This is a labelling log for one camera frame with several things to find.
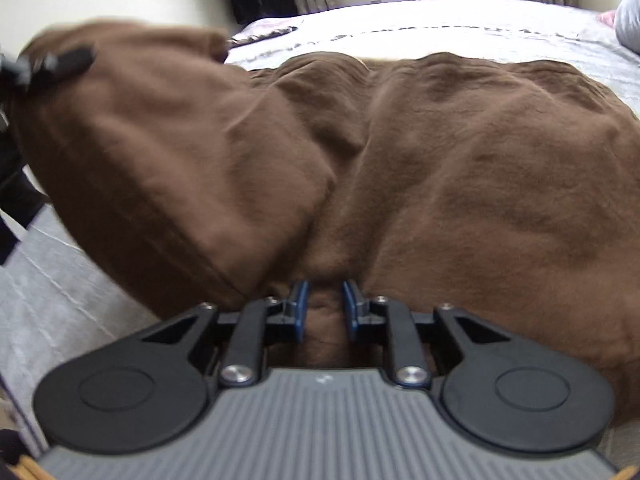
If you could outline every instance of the white pillow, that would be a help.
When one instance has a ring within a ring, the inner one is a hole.
[[[640,54],[640,0],[620,2],[615,27],[620,44]]]

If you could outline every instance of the gray ribbed plate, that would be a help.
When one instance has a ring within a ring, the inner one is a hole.
[[[190,433],[155,450],[92,456],[62,447],[41,465],[58,480],[608,480],[592,450],[526,460],[454,432],[431,399],[377,370],[275,369],[228,390]]]

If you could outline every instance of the bed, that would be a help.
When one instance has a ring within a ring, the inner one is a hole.
[[[425,0],[348,7],[271,22],[295,30],[230,51],[227,62],[274,68],[307,52],[420,58],[449,51],[498,62],[552,59],[608,85],[640,112],[640,57],[595,13],[513,0]],[[26,440],[46,448],[31,411],[42,376],[57,364],[155,321],[84,256],[47,207],[0,270],[0,371]],[[618,465],[640,462],[640,422],[602,443]]]

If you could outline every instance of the brown fabric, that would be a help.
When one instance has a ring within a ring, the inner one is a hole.
[[[435,54],[219,62],[216,32],[102,23],[12,124],[71,234],[160,316],[315,283],[312,365],[353,363],[337,286],[462,306],[598,367],[640,415],[640,124],[571,66]]]

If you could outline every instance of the black circular pad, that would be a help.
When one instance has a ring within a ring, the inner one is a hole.
[[[109,368],[87,377],[80,384],[82,402],[102,412],[124,412],[145,402],[156,382],[135,368]]]
[[[571,387],[564,377],[541,368],[514,368],[495,381],[503,402],[527,412],[548,412],[560,407]]]
[[[475,350],[445,380],[442,403],[476,438],[557,453],[590,444],[613,416],[609,383],[580,361],[529,341]]]
[[[34,410],[47,438],[71,449],[124,454],[158,446],[207,405],[198,371],[171,345],[125,339],[47,375]]]

